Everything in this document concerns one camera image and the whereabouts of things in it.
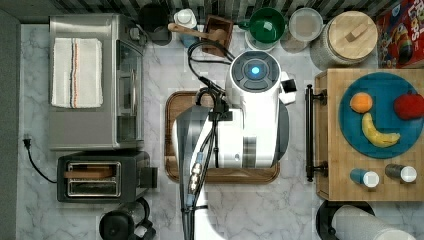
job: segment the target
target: canister lid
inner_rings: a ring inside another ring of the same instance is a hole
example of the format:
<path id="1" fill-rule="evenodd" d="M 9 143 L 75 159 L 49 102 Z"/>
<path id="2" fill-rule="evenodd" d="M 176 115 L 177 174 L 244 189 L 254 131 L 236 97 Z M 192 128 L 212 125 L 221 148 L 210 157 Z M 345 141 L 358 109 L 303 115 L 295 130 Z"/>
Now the canister lid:
<path id="1" fill-rule="evenodd" d="M 364 180 L 365 186 L 369 188 L 373 188 L 373 187 L 376 187 L 378 183 L 380 182 L 380 177 L 378 176 L 376 172 L 369 171 L 365 173 L 363 180 Z"/>
<path id="2" fill-rule="evenodd" d="M 362 59 L 370 54 L 377 44 L 377 27 L 364 13 L 344 12 L 329 24 L 329 44 L 335 54 L 344 58 Z"/>
<path id="3" fill-rule="evenodd" d="M 405 182 L 413 182 L 417 178 L 417 170 L 413 167 L 404 167 L 400 172 L 400 177 Z"/>
<path id="4" fill-rule="evenodd" d="M 183 9 L 174 15 L 176 24 L 187 28 L 194 28 L 197 25 L 196 17 L 191 9 Z"/>

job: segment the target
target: cereal box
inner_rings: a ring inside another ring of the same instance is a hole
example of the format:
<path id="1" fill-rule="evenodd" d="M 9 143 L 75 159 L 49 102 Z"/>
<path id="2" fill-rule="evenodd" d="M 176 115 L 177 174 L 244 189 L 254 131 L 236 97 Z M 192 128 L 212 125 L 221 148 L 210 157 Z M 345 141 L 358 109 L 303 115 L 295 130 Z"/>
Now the cereal box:
<path id="1" fill-rule="evenodd" d="M 377 18 L 380 68 L 424 66 L 424 0 L 403 0 Z"/>

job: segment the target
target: power cord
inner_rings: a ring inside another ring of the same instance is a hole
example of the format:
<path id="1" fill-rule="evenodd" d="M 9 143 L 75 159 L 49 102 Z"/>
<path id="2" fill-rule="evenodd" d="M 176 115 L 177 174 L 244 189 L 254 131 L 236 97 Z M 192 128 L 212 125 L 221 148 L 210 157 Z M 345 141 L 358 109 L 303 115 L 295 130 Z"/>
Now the power cord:
<path id="1" fill-rule="evenodd" d="M 193 51 L 196 48 L 198 48 L 200 46 L 204 46 L 204 45 L 211 45 L 211 46 L 218 48 L 224 54 L 224 57 L 228 61 L 194 59 L 192 57 Z M 193 69 L 192 61 L 193 62 L 199 62 L 199 63 L 221 63 L 221 64 L 226 64 L 226 65 L 231 65 L 231 62 L 234 61 L 235 57 L 224 46 L 222 46 L 218 42 L 209 41 L 209 40 L 200 41 L 200 42 L 197 42 L 197 43 L 194 43 L 193 45 L 191 45 L 189 47 L 188 51 L 187 51 L 187 55 L 188 55 L 188 65 L 190 67 L 190 70 L 193 72 L 193 74 L 203 84 L 205 84 L 207 86 L 205 88 L 200 89 L 199 92 L 196 94 L 196 105 L 201 105 L 200 101 L 201 101 L 203 94 L 205 94 L 205 93 L 208 93 L 212 97 L 213 102 L 214 102 L 213 111 L 209 113 L 209 121 L 212 121 L 212 129 L 210 130 L 209 134 L 206 136 L 205 140 L 203 141 L 203 143 L 200 147 L 200 152 L 203 153 L 206 145 L 209 143 L 208 153 L 207 153 L 206 159 L 201 164 L 203 166 L 203 168 L 201 169 L 200 179 L 198 179 L 197 191 L 195 191 L 195 193 L 194 193 L 193 203 L 190 204 L 190 205 L 186 205 L 186 201 L 184 200 L 184 197 L 181 197 L 181 206 L 182 206 L 182 211 L 183 211 L 184 239 L 194 240 L 194 232 L 195 232 L 195 229 L 194 229 L 195 228 L 195 213 L 194 212 L 197 209 L 202 209 L 202 208 L 207 207 L 207 206 L 197 206 L 197 200 L 199 198 L 201 188 L 204 185 L 204 182 L 205 182 L 205 179 L 206 179 L 206 171 L 207 171 L 208 166 L 209 166 L 209 161 L 210 161 L 210 158 L 211 158 L 212 151 L 215 154 L 215 166 L 219 167 L 219 164 L 218 164 L 218 152 L 219 152 L 219 149 L 218 149 L 218 129 L 217 129 L 218 122 L 221 121 L 221 120 L 228 119 L 228 116 L 231 116 L 230 118 L 232 118 L 232 115 L 228 114 L 229 106 L 226 103 L 226 101 L 224 100 L 225 90 L 222 89 L 217 84 L 213 83 L 211 80 L 207 79 L 206 77 L 200 76 L 200 74 L 198 74 Z M 182 188 L 180 188 L 180 194 L 181 194 L 181 196 L 184 195 L 184 190 L 182 190 Z"/>
<path id="2" fill-rule="evenodd" d="M 51 183 L 57 183 L 57 181 L 50 180 L 48 177 L 46 177 L 46 175 L 44 175 L 44 174 L 40 171 L 40 169 L 38 169 L 38 167 L 35 165 L 34 161 L 32 161 L 32 156 L 31 156 L 31 151 L 30 151 L 30 149 L 31 149 L 31 139 L 30 139 L 30 138 L 28 138 L 27 136 L 25 136 L 25 139 L 23 140 L 23 142 L 24 142 L 25 148 L 27 149 L 27 152 L 28 152 L 28 158 L 29 158 L 29 161 L 30 161 L 30 162 L 31 162 L 31 164 L 32 164 L 32 167 L 34 167 L 34 169 L 38 172 L 38 174 L 40 174 L 40 175 L 41 175 L 44 179 L 46 179 L 47 181 L 49 181 L 49 182 L 51 182 Z"/>

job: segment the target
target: red apple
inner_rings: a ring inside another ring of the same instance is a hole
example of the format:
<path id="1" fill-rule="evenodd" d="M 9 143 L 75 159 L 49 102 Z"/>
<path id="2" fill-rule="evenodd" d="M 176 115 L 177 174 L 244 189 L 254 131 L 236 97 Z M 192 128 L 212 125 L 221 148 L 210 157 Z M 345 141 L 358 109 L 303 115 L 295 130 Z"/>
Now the red apple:
<path id="1" fill-rule="evenodd" d="M 396 98 L 393 108 L 400 119 L 410 120 L 424 116 L 424 98 L 411 91 Z"/>

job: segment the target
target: kitchen towel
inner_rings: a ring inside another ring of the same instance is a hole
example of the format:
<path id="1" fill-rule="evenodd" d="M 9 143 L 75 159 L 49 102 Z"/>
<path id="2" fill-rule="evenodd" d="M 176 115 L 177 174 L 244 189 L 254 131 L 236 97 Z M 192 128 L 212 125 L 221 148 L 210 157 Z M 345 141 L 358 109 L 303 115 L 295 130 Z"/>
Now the kitchen towel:
<path id="1" fill-rule="evenodd" d="M 53 55 L 52 105 L 100 107 L 102 43 L 98 39 L 56 38 Z"/>

